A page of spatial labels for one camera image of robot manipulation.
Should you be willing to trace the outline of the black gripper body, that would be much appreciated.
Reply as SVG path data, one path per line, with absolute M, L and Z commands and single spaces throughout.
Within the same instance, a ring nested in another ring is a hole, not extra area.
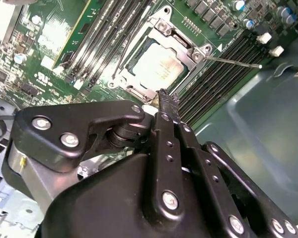
M 63 191 L 49 206 L 41 238 L 209 238 L 190 173 L 182 172 L 185 216 L 170 232 L 143 214 L 145 155 L 129 156 Z

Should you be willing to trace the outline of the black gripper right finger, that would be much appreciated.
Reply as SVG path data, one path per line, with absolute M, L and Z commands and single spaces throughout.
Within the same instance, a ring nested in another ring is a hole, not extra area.
M 201 145 L 179 116 L 179 100 L 168 97 L 169 111 L 185 162 L 202 193 L 207 228 L 213 238 L 298 238 L 298 228 L 217 144 Z

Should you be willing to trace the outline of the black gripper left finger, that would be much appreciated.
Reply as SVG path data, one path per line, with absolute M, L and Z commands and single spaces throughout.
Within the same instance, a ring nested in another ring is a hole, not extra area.
M 160 90 L 153 115 L 130 100 L 29 107 L 14 119 L 9 166 L 44 216 L 66 189 L 129 156 L 145 155 L 143 214 L 152 225 L 184 216 L 180 141 Z

